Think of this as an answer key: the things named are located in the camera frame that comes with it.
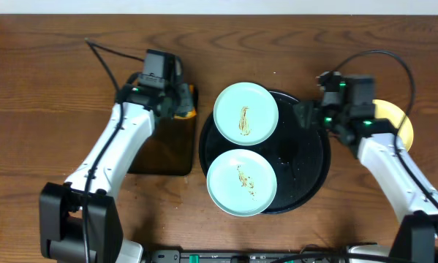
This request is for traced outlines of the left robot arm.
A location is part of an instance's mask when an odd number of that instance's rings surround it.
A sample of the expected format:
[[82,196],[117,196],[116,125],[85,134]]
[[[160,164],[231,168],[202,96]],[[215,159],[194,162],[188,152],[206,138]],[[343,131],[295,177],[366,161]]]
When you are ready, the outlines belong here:
[[116,207],[121,185],[157,121],[196,115],[197,92],[179,78],[152,76],[116,93],[110,120],[82,164],[39,195],[43,257],[56,262],[141,262],[143,247],[124,237]]

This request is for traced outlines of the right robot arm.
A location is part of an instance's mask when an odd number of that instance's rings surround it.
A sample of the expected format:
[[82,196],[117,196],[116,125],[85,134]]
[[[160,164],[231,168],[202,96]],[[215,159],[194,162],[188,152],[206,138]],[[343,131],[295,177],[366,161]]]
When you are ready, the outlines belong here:
[[293,111],[304,129],[325,130],[374,176],[401,226],[387,260],[438,262],[438,190],[409,156],[413,128],[396,105],[375,99],[374,78],[324,72],[323,96]]

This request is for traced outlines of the light blue plate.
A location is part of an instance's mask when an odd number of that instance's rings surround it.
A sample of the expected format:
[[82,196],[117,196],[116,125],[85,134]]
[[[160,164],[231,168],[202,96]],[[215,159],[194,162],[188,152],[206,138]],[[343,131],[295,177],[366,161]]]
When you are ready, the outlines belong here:
[[226,140],[251,146],[274,133],[279,109],[269,90],[255,83],[240,82],[229,85],[217,96],[213,118]]
[[229,150],[214,159],[206,174],[210,198],[224,212],[255,216],[266,210],[277,192],[270,163],[251,150]]

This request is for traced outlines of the yellow green scrub sponge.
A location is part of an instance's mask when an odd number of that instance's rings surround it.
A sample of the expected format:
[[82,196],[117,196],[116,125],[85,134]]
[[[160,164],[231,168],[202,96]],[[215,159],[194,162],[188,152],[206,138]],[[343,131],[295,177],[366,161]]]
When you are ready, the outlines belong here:
[[193,85],[186,83],[178,87],[178,105],[175,110],[175,119],[189,119],[196,116],[196,94]]

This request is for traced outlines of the pale yellow plate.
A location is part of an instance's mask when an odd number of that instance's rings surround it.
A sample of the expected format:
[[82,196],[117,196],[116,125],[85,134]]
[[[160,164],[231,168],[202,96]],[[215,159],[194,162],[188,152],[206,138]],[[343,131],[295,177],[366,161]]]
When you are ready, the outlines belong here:
[[409,118],[407,118],[403,124],[401,124],[401,121],[404,117],[404,111],[395,104],[385,100],[374,99],[372,102],[376,107],[375,118],[386,118],[397,129],[400,129],[399,136],[404,143],[405,149],[409,151],[414,140],[414,129]]

